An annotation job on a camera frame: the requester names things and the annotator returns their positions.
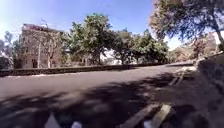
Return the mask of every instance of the road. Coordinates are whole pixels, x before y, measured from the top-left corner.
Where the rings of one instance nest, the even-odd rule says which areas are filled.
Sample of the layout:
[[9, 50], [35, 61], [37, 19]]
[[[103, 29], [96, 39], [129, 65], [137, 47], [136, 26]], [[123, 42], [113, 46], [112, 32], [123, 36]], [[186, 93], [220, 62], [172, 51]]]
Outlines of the road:
[[87, 128], [115, 127], [151, 102], [150, 90], [167, 86], [185, 64], [0, 78], [1, 128], [43, 127], [50, 112], [65, 128], [74, 120]]

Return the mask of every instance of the sky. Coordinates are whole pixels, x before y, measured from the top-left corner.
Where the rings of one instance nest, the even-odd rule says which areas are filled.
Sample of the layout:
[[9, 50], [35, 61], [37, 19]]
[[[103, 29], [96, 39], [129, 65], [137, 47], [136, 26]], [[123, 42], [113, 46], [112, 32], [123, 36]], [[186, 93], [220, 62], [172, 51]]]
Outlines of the sky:
[[[83, 22], [86, 15], [107, 15], [113, 30], [127, 28], [143, 33], [153, 12], [154, 0], [0, 0], [0, 38], [5, 31], [18, 36], [24, 23], [69, 30], [72, 22]], [[167, 39], [171, 49], [180, 45], [177, 38]]]

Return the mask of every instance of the tree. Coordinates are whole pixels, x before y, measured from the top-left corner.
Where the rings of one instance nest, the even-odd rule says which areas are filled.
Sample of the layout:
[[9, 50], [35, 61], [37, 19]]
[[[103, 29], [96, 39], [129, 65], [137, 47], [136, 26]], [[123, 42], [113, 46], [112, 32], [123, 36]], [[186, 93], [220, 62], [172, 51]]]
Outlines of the tree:
[[100, 54], [111, 49], [114, 39], [107, 16], [93, 13], [88, 15], [84, 24], [73, 23], [66, 38], [68, 48], [74, 54], [90, 54], [93, 64], [100, 65]]
[[23, 44], [20, 40], [15, 40], [12, 44], [12, 56], [13, 56], [13, 67], [14, 69], [22, 68], [22, 53], [21, 50]]
[[223, 17], [222, 0], [157, 0], [149, 24], [159, 39], [175, 35], [181, 40], [190, 39], [211, 29], [224, 44], [220, 32], [224, 27]]
[[116, 32], [116, 40], [114, 42], [114, 56], [121, 60], [121, 64], [127, 64], [131, 61], [131, 47], [133, 46], [132, 34], [124, 29]]
[[205, 39], [199, 38], [199, 39], [195, 39], [193, 41], [193, 58], [194, 59], [198, 59], [198, 57], [202, 54], [204, 54], [204, 49], [206, 46], [206, 43], [204, 41]]
[[7, 69], [9, 67], [9, 59], [5, 57], [0, 57], [0, 70]]
[[52, 60], [56, 50], [62, 45], [60, 32], [47, 32], [45, 35], [46, 41], [42, 42], [44, 54], [47, 56], [48, 68], [52, 68]]
[[8, 59], [9, 64], [6, 65], [7, 67], [13, 65], [12, 38], [13, 35], [9, 31], [6, 31], [4, 40], [0, 40], [0, 55], [2, 56], [2, 58], [5, 58], [5, 60]]
[[155, 40], [146, 29], [143, 36], [135, 36], [133, 51], [137, 62], [139, 58], [142, 58], [143, 62], [165, 62], [168, 47], [163, 41]]

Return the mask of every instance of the low wall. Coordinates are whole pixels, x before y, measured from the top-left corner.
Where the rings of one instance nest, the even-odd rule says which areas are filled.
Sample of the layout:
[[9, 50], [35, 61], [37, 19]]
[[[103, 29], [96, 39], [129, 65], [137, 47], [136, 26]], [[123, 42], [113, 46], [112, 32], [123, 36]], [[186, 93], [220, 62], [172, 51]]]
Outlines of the low wall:
[[198, 69], [212, 82], [224, 88], [224, 53], [205, 58], [198, 63]]
[[162, 64], [161, 63], [150, 63], [150, 64], [135, 64], [135, 65], [88, 66], [88, 67], [78, 67], [78, 68], [1, 70], [0, 77], [39, 75], [39, 74], [63, 74], [63, 73], [106, 71], [106, 70], [128, 70], [128, 69], [132, 69], [135, 67], [156, 66], [156, 65], [162, 65]]

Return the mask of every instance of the building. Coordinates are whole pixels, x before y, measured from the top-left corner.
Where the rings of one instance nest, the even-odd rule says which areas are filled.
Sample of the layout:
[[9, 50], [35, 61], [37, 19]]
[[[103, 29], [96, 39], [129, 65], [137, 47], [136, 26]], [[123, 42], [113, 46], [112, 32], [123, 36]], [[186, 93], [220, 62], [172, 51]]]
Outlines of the building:
[[22, 42], [22, 68], [53, 68], [61, 66], [61, 41], [55, 29], [24, 24]]

